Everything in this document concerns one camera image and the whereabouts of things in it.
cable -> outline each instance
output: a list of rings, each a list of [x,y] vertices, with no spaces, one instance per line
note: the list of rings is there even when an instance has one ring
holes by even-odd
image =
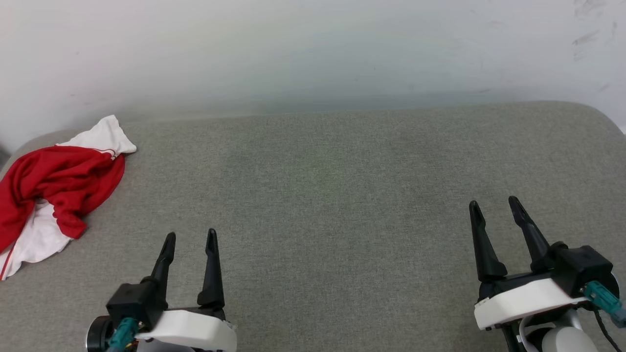
[[[122,319],[109,339],[109,348],[106,352],[122,352],[126,350],[128,344],[132,344],[134,341],[137,331],[139,331],[139,325],[136,320],[133,318]]]
[[[602,322],[600,311],[595,306],[593,307],[593,313],[595,315],[596,321],[598,321],[598,325],[600,326],[600,330],[602,330],[602,334],[604,335],[604,337],[607,338],[608,342],[611,344],[611,346],[613,346],[613,348],[615,348],[617,352],[622,352],[622,350],[617,346],[617,343],[615,343],[615,341],[613,341],[613,338],[611,338],[611,336],[608,334],[607,327],[604,326],[604,323]]]

white wall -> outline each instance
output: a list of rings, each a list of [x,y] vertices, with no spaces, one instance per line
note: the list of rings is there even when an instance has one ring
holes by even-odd
[[[520,100],[626,128],[625,58],[625,0],[0,0],[0,147],[110,113]]]

wire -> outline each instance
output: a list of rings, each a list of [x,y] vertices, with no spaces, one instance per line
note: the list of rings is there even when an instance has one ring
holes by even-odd
[[[126,345],[125,347],[125,351],[136,351],[137,350],[137,345],[139,344],[139,340],[134,339],[133,342],[129,343],[128,345]]]
[[[602,330],[602,334],[604,335],[604,337],[607,338],[608,342],[611,344],[611,346],[613,346],[613,348],[615,348],[617,352],[622,352],[622,350],[617,346],[617,343],[615,343],[615,341],[613,341],[611,336],[608,334],[607,327],[604,326],[604,323],[602,322],[600,311],[595,306],[593,307],[593,313],[595,314],[595,319],[598,321],[598,325],[600,326],[600,330]]]
[[[128,343],[134,341],[135,334],[139,330],[139,323],[133,319],[126,317],[121,320],[117,329],[109,339],[109,348],[107,352],[122,352],[126,350]]]

white cloth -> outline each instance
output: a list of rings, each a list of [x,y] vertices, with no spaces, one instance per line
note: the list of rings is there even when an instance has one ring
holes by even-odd
[[[79,133],[68,142],[57,145],[90,148],[101,153],[109,153],[111,158],[137,150],[120,128],[114,115],[101,119],[91,130]],[[15,274],[22,262],[40,262],[61,252],[72,240],[61,232],[52,215],[53,212],[54,206],[48,201],[39,199],[36,202],[33,213],[14,245],[0,254],[0,265],[4,266],[4,274],[0,280]]]
[[[112,158],[122,153],[137,151],[137,147],[130,142],[120,128],[115,115],[102,118],[91,130],[81,132],[71,140],[56,145],[95,149],[101,153],[111,154]]]

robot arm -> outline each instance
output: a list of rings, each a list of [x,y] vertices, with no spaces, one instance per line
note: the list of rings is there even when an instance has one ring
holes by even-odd
[[[478,327],[502,330],[511,352],[596,351],[582,331],[577,309],[594,310],[600,324],[598,310],[604,309],[624,327],[626,310],[618,300],[613,264],[590,246],[549,246],[520,201],[510,197],[509,205],[532,259],[530,272],[510,276],[491,246],[478,203],[469,204],[481,282],[474,310]]]
[[[217,233],[207,236],[207,267],[197,308],[168,309],[165,300],[176,235],[167,235],[152,275],[122,284],[109,300],[108,316],[91,324],[88,352],[237,351],[237,334],[224,314]]]

